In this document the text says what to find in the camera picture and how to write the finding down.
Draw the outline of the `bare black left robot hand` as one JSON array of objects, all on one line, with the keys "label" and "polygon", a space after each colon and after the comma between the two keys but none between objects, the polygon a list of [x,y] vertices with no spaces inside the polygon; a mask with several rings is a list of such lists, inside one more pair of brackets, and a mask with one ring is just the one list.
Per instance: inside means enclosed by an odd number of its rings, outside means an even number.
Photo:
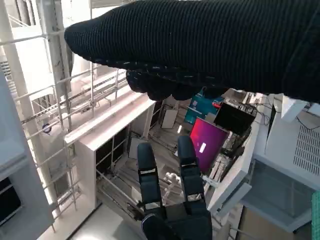
[{"label": "bare black left robot hand", "polygon": [[164,206],[152,146],[137,147],[137,167],[144,217],[141,228],[148,240],[211,240],[213,227],[207,210],[199,159],[192,139],[177,141],[184,202]]}]

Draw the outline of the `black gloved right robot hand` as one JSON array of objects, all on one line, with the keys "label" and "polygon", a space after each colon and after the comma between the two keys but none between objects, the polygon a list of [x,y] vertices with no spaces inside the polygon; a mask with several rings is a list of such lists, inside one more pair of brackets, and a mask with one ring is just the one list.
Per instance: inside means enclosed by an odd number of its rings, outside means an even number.
[{"label": "black gloved right robot hand", "polygon": [[320,101],[317,0],[140,0],[64,31],[70,50],[178,101],[229,89]]}]

